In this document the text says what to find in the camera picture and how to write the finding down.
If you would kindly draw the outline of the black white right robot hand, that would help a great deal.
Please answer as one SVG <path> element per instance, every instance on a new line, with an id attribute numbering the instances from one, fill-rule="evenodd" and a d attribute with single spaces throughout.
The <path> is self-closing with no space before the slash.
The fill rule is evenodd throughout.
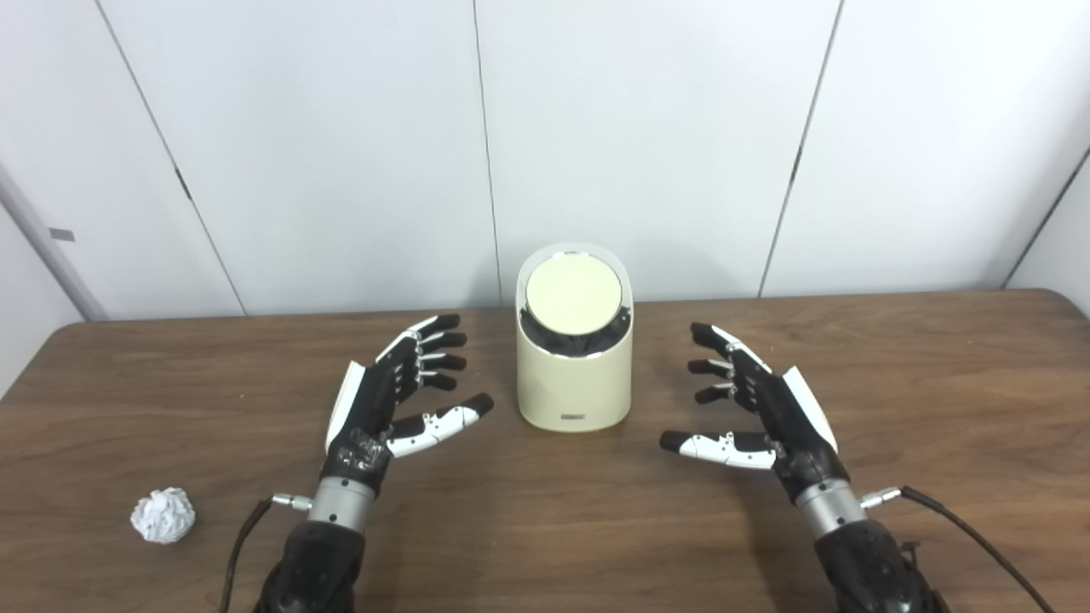
<path id="1" fill-rule="evenodd" d="M 798 368 L 778 374 L 728 330 L 694 322 L 691 336 L 718 358 L 688 364 L 693 374 L 713 374 L 720 383 L 694 393 L 698 404 L 732 401 L 762 424 L 759 432 L 688 433 L 665 431 L 663 450 L 728 468 L 771 471 L 794 503 L 807 489 L 826 481 L 849 482 L 840 446 L 828 417 Z"/>

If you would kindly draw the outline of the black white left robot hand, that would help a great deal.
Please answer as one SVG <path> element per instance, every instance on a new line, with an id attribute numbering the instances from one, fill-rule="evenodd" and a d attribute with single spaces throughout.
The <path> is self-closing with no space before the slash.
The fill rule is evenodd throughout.
<path id="1" fill-rule="evenodd" d="M 448 350 L 467 345 L 461 318 L 445 313 L 401 330 L 370 364 L 351 361 L 324 438 L 320 478 L 361 484 L 378 496 L 389 462 L 432 449 L 472 426 L 494 407 L 488 393 L 423 414 L 397 418 L 398 407 L 423 388 L 453 390 L 453 371 L 467 359 Z"/>

